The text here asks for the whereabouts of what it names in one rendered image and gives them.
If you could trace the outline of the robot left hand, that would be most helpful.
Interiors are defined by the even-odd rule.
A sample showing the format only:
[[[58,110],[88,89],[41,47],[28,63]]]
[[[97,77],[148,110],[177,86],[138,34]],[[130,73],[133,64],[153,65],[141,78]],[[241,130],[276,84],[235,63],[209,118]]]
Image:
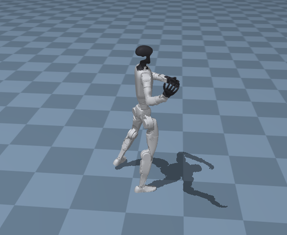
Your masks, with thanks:
[[[169,84],[169,82],[171,82],[171,84],[174,83],[173,86],[177,85],[176,88],[179,87],[180,83],[179,83],[179,80],[176,80],[176,77],[169,77],[169,76],[164,76],[164,78],[167,78],[167,83]]]

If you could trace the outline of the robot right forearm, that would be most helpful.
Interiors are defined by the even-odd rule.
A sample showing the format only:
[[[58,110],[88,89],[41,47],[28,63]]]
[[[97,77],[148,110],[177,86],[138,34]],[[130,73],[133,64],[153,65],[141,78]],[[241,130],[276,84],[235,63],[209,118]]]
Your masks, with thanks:
[[[166,102],[168,99],[168,97],[165,97],[163,94],[162,95],[159,95],[159,96],[154,96],[154,97],[148,97],[146,99],[146,103],[148,105],[158,105],[160,103],[163,103],[163,102]]]

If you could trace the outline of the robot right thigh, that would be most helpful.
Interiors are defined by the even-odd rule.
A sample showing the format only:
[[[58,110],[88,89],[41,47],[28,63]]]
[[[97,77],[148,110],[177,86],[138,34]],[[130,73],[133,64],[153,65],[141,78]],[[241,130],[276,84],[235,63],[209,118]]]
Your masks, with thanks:
[[[147,150],[143,150],[140,154],[141,159],[144,153],[149,153],[151,157],[154,155],[157,143],[158,143],[158,125],[155,118],[152,118],[149,114],[144,115],[143,117],[143,127],[148,129],[146,132],[146,141],[148,145]]]

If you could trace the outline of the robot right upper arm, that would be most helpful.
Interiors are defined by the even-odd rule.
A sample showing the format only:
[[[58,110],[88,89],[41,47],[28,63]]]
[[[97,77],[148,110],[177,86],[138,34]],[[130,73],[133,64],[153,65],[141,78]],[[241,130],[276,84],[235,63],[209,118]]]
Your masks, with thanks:
[[[142,74],[141,83],[143,85],[143,92],[144,92],[145,100],[148,97],[152,97],[152,86],[151,86],[152,80],[151,80],[151,76],[149,76],[148,73]],[[149,106],[154,106],[154,104],[149,105]]]

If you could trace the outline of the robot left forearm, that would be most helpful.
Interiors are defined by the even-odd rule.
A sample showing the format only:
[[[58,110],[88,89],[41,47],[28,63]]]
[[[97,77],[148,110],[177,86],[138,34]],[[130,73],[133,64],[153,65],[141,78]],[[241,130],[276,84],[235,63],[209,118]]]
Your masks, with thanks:
[[[167,83],[167,78],[164,78],[165,75],[157,74],[155,72],[152,72],[152,75],[153,75],[153,80],[158,80],[158,81]]]

